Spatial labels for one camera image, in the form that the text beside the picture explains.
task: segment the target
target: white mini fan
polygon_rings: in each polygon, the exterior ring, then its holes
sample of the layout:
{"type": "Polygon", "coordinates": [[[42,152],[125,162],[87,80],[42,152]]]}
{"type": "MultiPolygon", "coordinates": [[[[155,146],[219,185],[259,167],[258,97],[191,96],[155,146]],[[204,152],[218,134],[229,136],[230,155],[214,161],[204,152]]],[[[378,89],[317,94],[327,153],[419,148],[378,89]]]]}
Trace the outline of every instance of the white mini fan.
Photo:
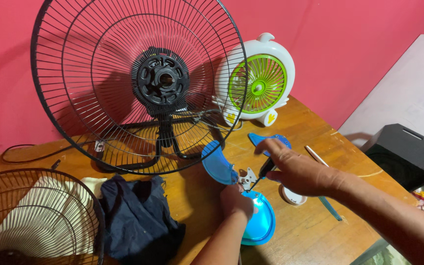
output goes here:
{"type": "Polygon", "coordinates": [[[248,84],[241,45],[223,58],[216,73],[215,103],[223,108],[225,122],[232,126],[236,119],[257,119],[271,126],[278,113],[276,108],[286,105],[295,78],[294,61],[282,45],[271,41],[274,36],[263,33],[255,40],[244,42],[248,63],[248,84]],[[239,110],[244,101],[243,110],[239,110]]]}

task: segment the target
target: table surface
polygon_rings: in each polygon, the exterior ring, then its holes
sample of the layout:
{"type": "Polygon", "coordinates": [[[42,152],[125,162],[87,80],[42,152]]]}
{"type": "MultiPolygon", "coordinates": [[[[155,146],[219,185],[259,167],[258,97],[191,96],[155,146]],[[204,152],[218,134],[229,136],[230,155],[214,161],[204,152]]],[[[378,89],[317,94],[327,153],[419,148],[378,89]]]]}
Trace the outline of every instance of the table surface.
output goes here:
{"type": "MultiPolygon", "coordinates": [[[[223,153],[235,164],[235,170],[250,167],[257,174],[267,157],[253,155],[254,146],[248,133],[284,135],[294,150],[305,155],[309,154],[304,146],[309,145],[329,166],[354,173],[409,204],[416,203],[404,188],[357,147],[291,96],[287,105],[278,109],[278,117],[271,127],[245,121],[241,130],[226,139],[223,153]]],[[[60,140],[16,149],[7,154],[7,159],[32,159],[66,146],[69,143],[60,140]]],[[[91,160],[74,148],[27,164],[8,165],[0,160],[0,171],[50,168],[57,159],[61,160],[57,170],[80,179],[113,176],[98,172],[91,160]]],[[[149,178],[134,174],[123,177],[128,181],[149,178]]],[[[172,217],[186,224],[184,241],[171,263],[189,264],[221,223],[219,194],[224,186],[209,177],[201,163],[162,177],[166,180],[165,195],[172,217]]],[[[337,221],[318,198],[309,198],[305,204],[296,207],[281,198],[278,188],[278,183],[262,180],[254,189],[271,203],[276,214],[276,231],[264,245],[242,246],[243,264],[349,264],[380,238],[364,220],[332,199],[328,200],[343,218],[342,222],[337,221]]]]}

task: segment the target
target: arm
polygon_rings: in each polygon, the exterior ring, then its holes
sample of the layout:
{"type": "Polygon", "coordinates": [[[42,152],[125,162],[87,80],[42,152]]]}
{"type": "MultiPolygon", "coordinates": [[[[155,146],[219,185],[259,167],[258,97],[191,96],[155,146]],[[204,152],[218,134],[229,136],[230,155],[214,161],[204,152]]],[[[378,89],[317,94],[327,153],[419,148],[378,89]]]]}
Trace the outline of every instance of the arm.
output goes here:
{"type": "Polygon", "coordinates": [[[424,212],[275,139],[264,140],[255,152],[263,150],[268,150],[281,170],[268,172],[268,178],[301,195],[334,198],[370,223],[408,261],[424,264],[424,212]]]}
{"type": "Polygon", "coordinates": [[[237,265],[244,229],[253,215],[254,203],[241,195],[240,184],[228,185],[220,194],[225,219],[191,264],[237,265]]]}

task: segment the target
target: pink wall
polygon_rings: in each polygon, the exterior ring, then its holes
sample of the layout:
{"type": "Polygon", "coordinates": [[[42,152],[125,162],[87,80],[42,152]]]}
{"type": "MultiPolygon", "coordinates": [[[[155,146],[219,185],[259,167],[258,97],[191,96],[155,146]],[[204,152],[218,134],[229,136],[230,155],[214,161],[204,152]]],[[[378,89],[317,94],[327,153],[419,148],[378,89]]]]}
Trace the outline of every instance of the pink wall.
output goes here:
{"type": "MultiPolygon", "coordinates": [[[[244,40],[270,32],[296,65],[291,94],[339,128],[415,38],[423,0],[224,0],[244,40]]],[[[0,2],[0,152],[60,139],[29,62],[42,0],[0,2]]]]}

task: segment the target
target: black speaker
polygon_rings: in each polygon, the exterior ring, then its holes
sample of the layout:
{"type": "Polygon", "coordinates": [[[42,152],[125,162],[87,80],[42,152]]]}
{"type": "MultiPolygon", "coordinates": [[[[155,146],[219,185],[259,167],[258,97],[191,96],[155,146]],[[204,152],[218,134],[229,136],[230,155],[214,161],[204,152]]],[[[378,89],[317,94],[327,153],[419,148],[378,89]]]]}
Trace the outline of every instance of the black speaker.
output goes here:
{"type": "Polygon", "coordinates": [[[361,151],[406,190],[424,185],[424,136],[398,123],[390,124],[366,142],[361,151]]]}

